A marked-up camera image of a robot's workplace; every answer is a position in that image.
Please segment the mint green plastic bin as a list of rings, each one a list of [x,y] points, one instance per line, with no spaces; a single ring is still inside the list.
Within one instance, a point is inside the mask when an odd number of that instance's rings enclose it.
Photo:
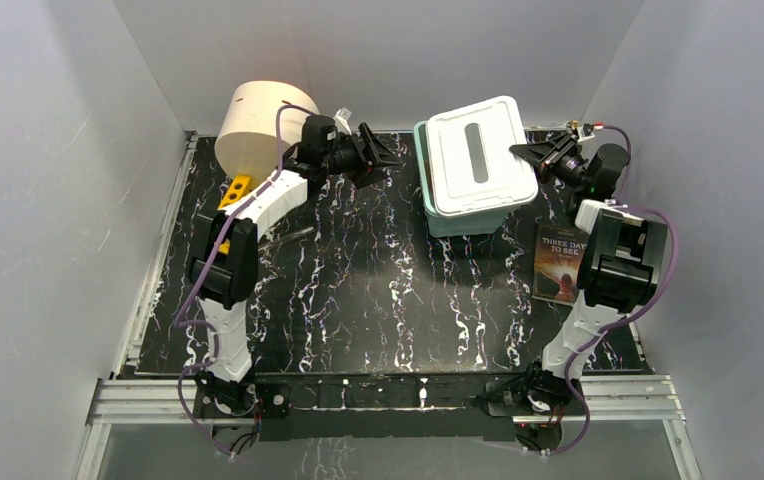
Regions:
[[[470,236],[493,234],[517,207],[500,208],[484,212],[469,213],[459,217],[441,215],[434,204],[432,195],[429,150],[426,139],[426,121],[418,122],[413,128],[415,158],[418,165],[422,204],[427,217],[428,231],[432,237]]]

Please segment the clear glass test tube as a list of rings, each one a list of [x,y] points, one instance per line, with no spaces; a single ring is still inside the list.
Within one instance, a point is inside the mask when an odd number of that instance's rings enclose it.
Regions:
[[[300,240],[315,232],[316,232],[316,229],[314,227],[306,227],[291,233],[287,233],[287,234],[279,236],[278,238],[267,240],[266,242],[260,243],[258,245],[258,251],[264,252],[267,250],[277,249],[284,244],[288,244],[293,241]]]

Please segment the white rectangular bin lid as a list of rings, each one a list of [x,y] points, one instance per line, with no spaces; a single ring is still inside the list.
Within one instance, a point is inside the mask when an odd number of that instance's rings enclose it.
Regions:
[[[501,95],[430,117],[426,124],[433,202],[461,217],[532,202],[533,167],[510,150],[526,143],[517,102]]]

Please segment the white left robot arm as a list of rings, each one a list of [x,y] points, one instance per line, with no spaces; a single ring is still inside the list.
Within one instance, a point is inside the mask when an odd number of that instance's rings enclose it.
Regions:
[[[331,176],[357,188],[388,178],[401,165],[365,123],[353,133],[336,117],[309,115],[293,144],[277,148],[278,163],[262,185],[240,200],[201,216],[187,265],[192,288],[184,302],[204,317],[208,354],[195,378],[233,416],[252,411],[255,387],[245,382],[253,360],[247,338],[247,301],[259,280],[259,243],[264,233],[304,205]]]

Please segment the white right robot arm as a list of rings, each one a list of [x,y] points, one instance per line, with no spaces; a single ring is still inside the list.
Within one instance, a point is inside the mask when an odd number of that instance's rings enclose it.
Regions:
[[[586,160],[577,135],[517,144],[510,152],[541,182],[558,179],[571,190],[569,216],[588,236],[577,274],[579,295],[559,333],[526,370],[523,405],[535,414],[565,406],[580,393],[586,359],[606,333],[652,304],[664,276],[665,223],[630,213],[614,193],[630,166],[629,148],[598,147]]]

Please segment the yellow test tube rack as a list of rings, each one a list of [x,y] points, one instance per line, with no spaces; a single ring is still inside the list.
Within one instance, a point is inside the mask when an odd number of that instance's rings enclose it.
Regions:
[[[255,182],[249,175],[239,174],[232,178],[218,206],[218,212],[221,214],[217,224],[218,232],[221,231],[227,215],[233,211],[233,206],[241,202],[254,187]]]

